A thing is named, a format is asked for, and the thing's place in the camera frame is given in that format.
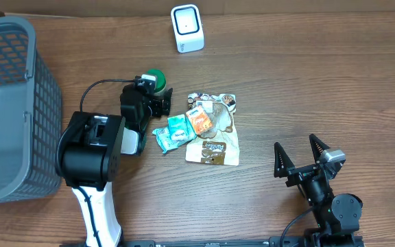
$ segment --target chip bag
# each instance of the chip bag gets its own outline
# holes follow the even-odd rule
[[[239,140],[233,117],[237,104],[235,95],[192,93],[188,103],[192,110],[204,110],[212,128],[197,134],[187,145],[185,159],[212,165],[238,165]]]

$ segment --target gray plastic basket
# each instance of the gray plastic basket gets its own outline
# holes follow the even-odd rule
[[[36,51],[33,26],[0,18],[0,202],[57,191],[62,93]]]

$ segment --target cable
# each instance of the cable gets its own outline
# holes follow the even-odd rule
[[[286,226],[285,230],[283,231],[283,234],[281,234],[281,237],[280,237],[280,247],[283,247],[283,242],[284,242],[284,240],[285,240],[285,236],[286,236],[286,233],[287,233],[287,231],[289,230],[289,228],[291,228],[291,226],[292,226],[293,224],[295,224],[295,222],[297,222],[299,219],[301,219],[302,217],[306,216],[308,213],[312,212],[312,210],[313,210],[314,208],[315,208],[315,207],[311,207],[310,209],[307,209],[304,213],[300,214],[298,217],[296,217],[294,220],[292,220],[292,221]]]
[[[105,80],[100,80],[98,82],[94,82],[92,85],[90,85],[85,92],[82,95],[82,98],[80,99],[80,112],[83,112],[83,101],[85,99],[86,94],[95,86],[103,82],[134,82],[134,80],[122,80],[122,79],[105,79]]]
[[[91,219],[91,226],[93,228],[94,236],[95,236],[95,239],[97,240],[97,245],[99,247],[101,247],[100,236],[99,236],[99,233],[97,232],[97,228],[95,227],[95,223],[94,223],[94,212],[93,212],[93,206],[91,205],[91,199],[83,188],[76,187],[75,189],[78,189],[80,191],[80,193],[82,193],[83,196],[85,197],[85,202],[88,205],[89,218]]]

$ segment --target white device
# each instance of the white device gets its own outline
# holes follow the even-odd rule
[[[102,191],[94,187],[81,186],[91,200],[94,224],[99,235],[102,247],[115,247],[118,245],[121,236],[121,227],[115,216],[114,200],[112,198],[112,182],[106,183]],[[83,193],[79,189],[73,188],[73,193],[79,200],[82,208],[83,219],[86,225],[86,245],[98,247],[97,239],[91,223],[91,214]]]
[[[138,149],[139,135],[128,128],[123,129],[123,141],[121,142],[122,154],[136,154]]]
[[[176,6],[171,10],[171,22],[176,46],[180,53],[197,51],[205,46],[204,30],[198,7],[193,4]]]

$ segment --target packaging label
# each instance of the packaging label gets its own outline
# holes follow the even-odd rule
[[[201,163],[223,165],[225,161],[226,143],[204,141],[202,143]]]
[[[206,113],[213,113],[213,102],[211,101],[198,101],[197,106],[202,106]]]

